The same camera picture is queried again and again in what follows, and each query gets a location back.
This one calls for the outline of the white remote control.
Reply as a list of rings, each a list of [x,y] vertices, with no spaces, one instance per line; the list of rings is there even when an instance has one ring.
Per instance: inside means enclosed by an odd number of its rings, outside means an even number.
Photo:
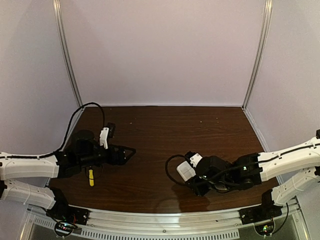
[[[181,178],[184,180],[184,182],[187,182],[191,178],[193,178],[196,175],[195,170],[191,167],[191,165],[184,161],[181,164],[179,164],[176,167],[177,172],[181,176]]]

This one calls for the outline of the yellow handled screwdriver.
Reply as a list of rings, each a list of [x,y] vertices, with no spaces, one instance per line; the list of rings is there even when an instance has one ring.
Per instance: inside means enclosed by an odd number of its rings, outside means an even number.
[[[94,178],[94,170],[89,169],[88,170],[88,179],[89,179],[89,185],[93,187],[95,185],[95,178]]]

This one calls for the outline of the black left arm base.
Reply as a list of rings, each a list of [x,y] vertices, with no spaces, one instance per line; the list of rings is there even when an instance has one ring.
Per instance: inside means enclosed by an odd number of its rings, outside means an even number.
[[[53,192],[55,203],[51,209],[46,209],[45,213],[55,221],[53,227],[55,234],[65,239],[74,230],[79,230],[78,225],[85,226],[87,224],[90,211],[86,208],[69,205],[67,198],[60,189],[55,187],[49,189]]]

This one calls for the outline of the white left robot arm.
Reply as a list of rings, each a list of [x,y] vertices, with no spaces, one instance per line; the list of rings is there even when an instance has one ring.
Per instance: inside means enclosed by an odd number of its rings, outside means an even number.
[[[20,178],[66,179],[92,167],[125,165],[136,150],[131,147],[110,144],[113,137],[104,127],[95,140],[89,130],[80,130],[71,137],[70,145],[43,155],[0,154],[0,199],[35,205],[46,210],[67,209],[68,200],[60,189],[40,188],[17,182]]]

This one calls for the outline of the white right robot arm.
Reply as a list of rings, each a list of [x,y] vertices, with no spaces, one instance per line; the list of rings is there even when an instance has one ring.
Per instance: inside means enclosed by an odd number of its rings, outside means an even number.
[[[317,131],[315,137],[293,147],[243,155],[233,163],[216,155],[201,156],[192,152],[185,158],[176,170],[197,196],[204,196],[210,190],[244,191],[295,172],[289,180],[262,195],[264,208],[282,207],[320,181],[320,133]]]

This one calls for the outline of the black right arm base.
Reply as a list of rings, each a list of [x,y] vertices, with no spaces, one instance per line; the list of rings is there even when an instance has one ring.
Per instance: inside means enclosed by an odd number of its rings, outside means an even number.
[[[272,199],[272,189],[262,194],[261,204],[241,208],[239,212],[243,225],[254,224],[255,232],[262,237],[271,237],[279,231],[276,230],[275,217],[282,215],[282,207],[275,205]]]

